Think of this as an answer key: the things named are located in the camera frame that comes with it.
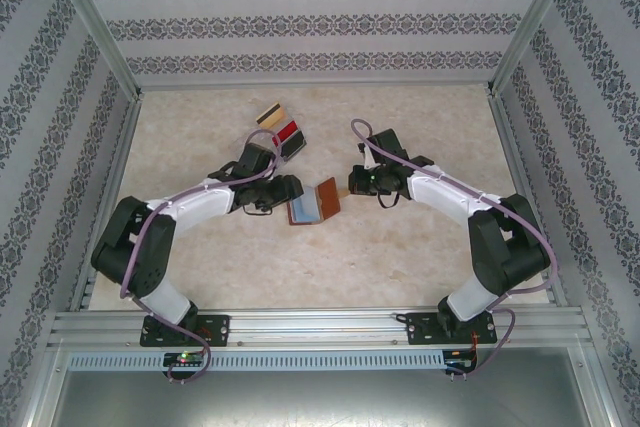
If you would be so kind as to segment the brown leather card holder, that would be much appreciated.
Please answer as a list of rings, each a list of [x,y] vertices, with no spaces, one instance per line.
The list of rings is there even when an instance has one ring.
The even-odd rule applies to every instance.
[[[303,195],[287,204],[292,226],[317,225],[341,211],[336,179],[330,177],[315,187],[305,186]]]

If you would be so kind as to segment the red card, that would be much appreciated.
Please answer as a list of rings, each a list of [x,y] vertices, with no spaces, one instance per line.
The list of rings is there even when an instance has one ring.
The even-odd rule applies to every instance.
[[[272,141],[275,145],[283,144],[290,137],[296,134],[298,130],[299,128],[295,120],[281,122],[277,125],[277,129],[275,130],[275,135],[273,136]]]

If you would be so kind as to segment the gold card with black stripe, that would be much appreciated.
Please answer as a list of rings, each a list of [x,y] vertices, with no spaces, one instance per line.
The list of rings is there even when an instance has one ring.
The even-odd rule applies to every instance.
[[[282,129],[291,121],[291,115],[280,103],[275,103],[256,118],[256,123],[260,128],[269,130]]]

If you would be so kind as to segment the grey metal sheet panel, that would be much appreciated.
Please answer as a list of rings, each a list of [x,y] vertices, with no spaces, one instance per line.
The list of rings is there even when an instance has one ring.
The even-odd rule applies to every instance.
[[[174,386],[133,354],[59,352],[24,427],[623,427],[584,348],[507,349],[451,378],[381,370],[218,371]]]

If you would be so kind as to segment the aluminium mounting rail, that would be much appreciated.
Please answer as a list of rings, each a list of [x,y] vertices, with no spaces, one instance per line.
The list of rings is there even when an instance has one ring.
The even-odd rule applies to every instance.
[[[575,347],[593,338],[582,310],[546,304],[515,305],[508,347]],[[228,310],[229,350],[371,350],[405,348],[407,328],[392,309]],[[134,350],[141,311],[64,312],[54,317],[46,347],[68,351]]]

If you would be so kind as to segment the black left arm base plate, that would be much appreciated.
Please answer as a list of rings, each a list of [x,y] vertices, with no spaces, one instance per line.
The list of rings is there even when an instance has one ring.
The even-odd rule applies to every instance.
[[[225,347],[230,330],[229,324],[229,316],[198,314],[182,322],[180,327],[190,328],[193,334],[205,340],[211,347]],[[139,343],[142,347],[201,346],[196,339],[177,332],[150,315],[144,318]]]

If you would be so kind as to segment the aluminium table side rail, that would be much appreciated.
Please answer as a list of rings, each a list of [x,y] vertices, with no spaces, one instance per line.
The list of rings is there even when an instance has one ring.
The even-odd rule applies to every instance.
[[[70,297],[59,311],[78,311],[82,307],[86,286],[89,278],[93,276],[91,254],[116,204],[143,100],[143,93],[131,100],[124,113],[118,118],[119,123],[116,124],[115,134],[104,138],[104,146],[100,151],[101,157],[95,164],[95,167],[100,167],[100,170],[97,171],[97,181],[92,184],[92,193],[96,194],[95,209],[91,223],[86,229],[81,231],[80,224],[76,225],[77,229],[74,233],[83,233],[85,242],[80,251],[81,256],[75,270],[73,284],[69,290]]]
[[[520,151],[517,146],[508,115],[505,111],[501,98],[488,90],[487,100],[496,125],[500,142],[509,167],[511,178],[518,194],[521,194],[530,201],[534,217],[540,227],[541,233],[547,237],[543,219],[535,203],[535,195],[530,187],[525,166],[522,162]],[[563,290],[560,277],[556,275],[555,280],[547,287],[546,292],[550,301],[558,307],[567,307],[568,302]]]

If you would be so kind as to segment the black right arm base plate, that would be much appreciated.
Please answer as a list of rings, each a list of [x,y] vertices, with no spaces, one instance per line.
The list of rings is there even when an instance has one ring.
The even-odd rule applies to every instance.
[[[480,345],[493,345],[497,339],[493,316],[482,312],[467,322],[454,320],[444,328],[435,312],[413,312],[396,319],[404,318],[408,343],[410,345],[463,345],[476,341]]]

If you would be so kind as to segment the aluminium frame post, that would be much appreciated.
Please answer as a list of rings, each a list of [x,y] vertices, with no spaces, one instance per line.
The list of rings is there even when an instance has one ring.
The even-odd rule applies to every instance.
[[[486,92],[489,99],[496,98],[505,88],[552,3],[553,0],[532,0],[493,77],[487,84]]]
[[[125,57],[121,53],[94,0],[71,0],[71,2],[118,80],[119,85],[126,93],[127,98],[129,100],[138,98],[141,88],[136,82]]]

